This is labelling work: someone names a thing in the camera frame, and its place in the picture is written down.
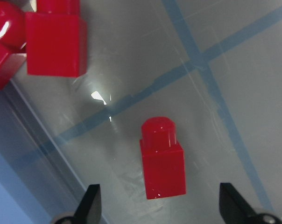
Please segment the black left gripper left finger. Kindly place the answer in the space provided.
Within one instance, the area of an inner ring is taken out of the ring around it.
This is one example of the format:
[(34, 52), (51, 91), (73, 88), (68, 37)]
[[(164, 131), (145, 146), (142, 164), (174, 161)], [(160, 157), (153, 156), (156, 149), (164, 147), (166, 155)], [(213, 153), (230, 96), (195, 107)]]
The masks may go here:
[(75, 224), (99, 224), (101, 220), (101, 189), (99, 184), (89, 185), (77, 210)]

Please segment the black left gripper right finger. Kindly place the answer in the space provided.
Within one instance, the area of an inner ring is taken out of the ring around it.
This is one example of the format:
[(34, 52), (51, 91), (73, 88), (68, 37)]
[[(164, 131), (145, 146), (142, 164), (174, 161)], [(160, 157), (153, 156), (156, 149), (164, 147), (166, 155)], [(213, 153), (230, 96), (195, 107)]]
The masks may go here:
[(262, 220), (236, 188), (228, 182), (219, 187), (219, 212), (225, 224), (261, 224)]

